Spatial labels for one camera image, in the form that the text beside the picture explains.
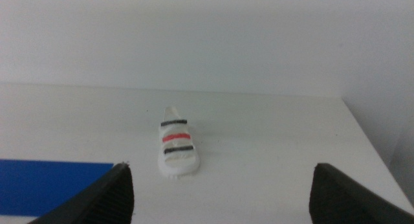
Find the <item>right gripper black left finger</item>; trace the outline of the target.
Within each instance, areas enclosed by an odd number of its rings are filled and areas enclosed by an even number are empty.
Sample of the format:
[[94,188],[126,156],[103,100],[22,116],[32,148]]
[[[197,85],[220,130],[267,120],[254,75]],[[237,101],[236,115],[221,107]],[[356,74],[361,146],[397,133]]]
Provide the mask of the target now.
[[135,197],[131,169],[116,164],[93,184],[32,224],[130,224]]

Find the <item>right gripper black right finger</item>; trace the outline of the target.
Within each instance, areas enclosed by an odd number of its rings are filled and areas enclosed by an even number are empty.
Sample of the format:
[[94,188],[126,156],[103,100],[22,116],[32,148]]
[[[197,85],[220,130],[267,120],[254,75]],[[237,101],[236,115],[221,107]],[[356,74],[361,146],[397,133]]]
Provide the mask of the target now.
[[413,215],[328,163],[316,165],[309,200],[316,224],[413,224]]

